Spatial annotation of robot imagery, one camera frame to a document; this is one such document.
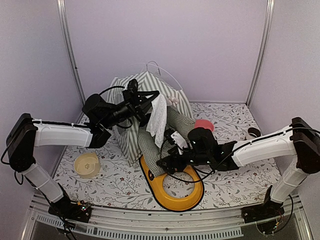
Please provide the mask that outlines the green checked cushion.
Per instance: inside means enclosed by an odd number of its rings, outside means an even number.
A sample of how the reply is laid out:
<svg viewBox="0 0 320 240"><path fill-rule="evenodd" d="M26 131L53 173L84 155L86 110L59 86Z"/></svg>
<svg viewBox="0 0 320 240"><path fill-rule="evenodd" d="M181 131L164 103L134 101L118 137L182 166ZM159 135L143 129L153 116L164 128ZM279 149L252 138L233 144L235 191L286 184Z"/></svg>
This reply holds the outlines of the green checked cushion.
<svg viewBox="0 0 320 240"><path fill-rule="evenodd" d="M195 128L195 124L196 120L194 118L181 114L172 106L167 107L165 130L177 131L186 142L189 142L188 133ZM153 176L163 175L165 171L157 165L157 161L169 156L168 150L172 148L169 142L165 140L165 137L162 136L161 141L156 140L144 126L138 130L138 146Z"/></svg>

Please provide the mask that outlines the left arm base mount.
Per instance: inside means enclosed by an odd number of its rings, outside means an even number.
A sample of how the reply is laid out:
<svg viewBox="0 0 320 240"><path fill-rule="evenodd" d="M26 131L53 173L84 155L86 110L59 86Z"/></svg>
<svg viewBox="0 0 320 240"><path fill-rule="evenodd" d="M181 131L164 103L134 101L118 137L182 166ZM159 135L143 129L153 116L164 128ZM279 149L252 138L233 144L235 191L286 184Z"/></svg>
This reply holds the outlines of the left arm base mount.
<svg viewBox="0 0 320 240"><path fill-rule="evenodd" d="M82 223L88 223L91 217L91 203L84 200L78 202L71 201L67 192L58 184L62 190L62 199L53 203L50 202L48 213L61 217L62 219L74 220Z"/></svg>

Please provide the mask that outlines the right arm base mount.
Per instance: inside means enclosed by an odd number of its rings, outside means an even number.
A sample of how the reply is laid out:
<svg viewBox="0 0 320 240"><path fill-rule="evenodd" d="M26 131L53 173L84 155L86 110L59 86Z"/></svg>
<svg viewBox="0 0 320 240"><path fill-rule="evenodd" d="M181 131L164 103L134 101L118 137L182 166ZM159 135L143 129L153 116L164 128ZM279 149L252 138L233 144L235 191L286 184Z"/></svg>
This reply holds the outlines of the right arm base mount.
<svg viewBox="0 0 320 240"><path fill-rule="evenodd" d="M263 203L241 209L241 216L245 223L273 218L270 222L263 222L257 225L257 229L264 235L275 234L281 229L280 224L283 222L283 214L285 213L283 203L271 200L271 190L272 185L267 189Z"/></svg>

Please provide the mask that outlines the yellow double bowl holder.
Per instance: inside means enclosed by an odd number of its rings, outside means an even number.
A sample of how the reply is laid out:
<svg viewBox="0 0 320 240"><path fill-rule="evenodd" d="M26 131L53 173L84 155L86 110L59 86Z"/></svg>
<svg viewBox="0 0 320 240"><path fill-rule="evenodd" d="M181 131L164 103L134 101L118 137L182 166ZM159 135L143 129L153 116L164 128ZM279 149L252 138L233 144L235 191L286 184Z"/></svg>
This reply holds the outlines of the yellow double bowl holder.
<svg viewBox="0 0 320 240"><path fill-rule="evenodd" d="M183 182L167 174L155 177L144 157L139 159L139 164L155 201L162 208L172 212L186 212L202 201L205 193L202 182Z"/></svg>

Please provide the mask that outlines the pink pet bowl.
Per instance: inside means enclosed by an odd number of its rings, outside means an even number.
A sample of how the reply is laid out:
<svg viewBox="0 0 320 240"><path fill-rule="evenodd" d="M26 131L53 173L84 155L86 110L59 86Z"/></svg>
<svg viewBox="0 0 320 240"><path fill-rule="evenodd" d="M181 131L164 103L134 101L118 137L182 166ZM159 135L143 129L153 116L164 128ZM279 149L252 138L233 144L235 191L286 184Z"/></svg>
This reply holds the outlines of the pink pet bowl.
<svg viewBox="0 0 320 240"><path fill-rule="evenodd" d="M213 132L215 130L214 125L207 119L196 119L194 129L204 128Z"/></svg>

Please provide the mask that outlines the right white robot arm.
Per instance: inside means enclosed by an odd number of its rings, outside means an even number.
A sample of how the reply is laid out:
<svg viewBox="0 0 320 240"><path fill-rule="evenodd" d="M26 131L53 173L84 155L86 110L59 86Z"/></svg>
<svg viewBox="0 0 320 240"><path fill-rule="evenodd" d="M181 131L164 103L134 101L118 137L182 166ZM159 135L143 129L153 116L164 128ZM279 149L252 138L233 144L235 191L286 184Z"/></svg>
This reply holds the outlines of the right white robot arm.
<svg viewBox="0 0 320 240"><path fill-rule="evenodd" d="M259 206L262 218L269 218L307 176L320 171L320 133L302 118L295 117L291 124L273 133L249 140L218 144L210 129L191 130L186 146L182 138L169 142L174 147L156 164L166 173L181 172L186 166L209 165L212 171L233 171L248 164L270 158L292 156L292 162L280 179L272 185L265 202Z"/></svg>

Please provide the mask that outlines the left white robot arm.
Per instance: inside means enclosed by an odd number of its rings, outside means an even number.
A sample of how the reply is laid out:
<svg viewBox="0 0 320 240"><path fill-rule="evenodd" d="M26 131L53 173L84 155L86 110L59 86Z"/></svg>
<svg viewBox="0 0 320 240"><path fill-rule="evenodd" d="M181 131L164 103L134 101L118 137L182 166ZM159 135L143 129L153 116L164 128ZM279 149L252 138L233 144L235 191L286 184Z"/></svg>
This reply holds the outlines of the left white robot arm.
<svg viewBox="0 0 320 240"><path fill-rule="evenodd" d="M111 136L109 130L121 122L135 117L139 122L146 120L146 113L159 91L126 89L123 101L107 103L100 94L92 94L82 111L88 117L86 125L64 122L46 122L34 119L29 113L20 116L6 140L7 164L22 174L36 189L55 204L63 216L74 213L74 205L63 188L49 176L34 158L34 148L42 146L78 146L89 149L103 147Z"/></svg>

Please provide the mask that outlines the cream pet bowl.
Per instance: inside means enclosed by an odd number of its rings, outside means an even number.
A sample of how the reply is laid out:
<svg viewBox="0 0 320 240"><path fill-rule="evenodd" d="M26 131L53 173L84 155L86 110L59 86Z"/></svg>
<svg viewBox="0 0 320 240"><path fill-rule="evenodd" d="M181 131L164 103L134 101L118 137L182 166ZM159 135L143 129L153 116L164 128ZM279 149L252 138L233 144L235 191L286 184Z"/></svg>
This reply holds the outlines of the cream pet bowl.
<svg viewBox="0 0 320 240"><path fill-rule="evenodd" d="M81 178L90 179L99 173L101 164L96 153L83 153L75 159L73 168Z"/></svg>

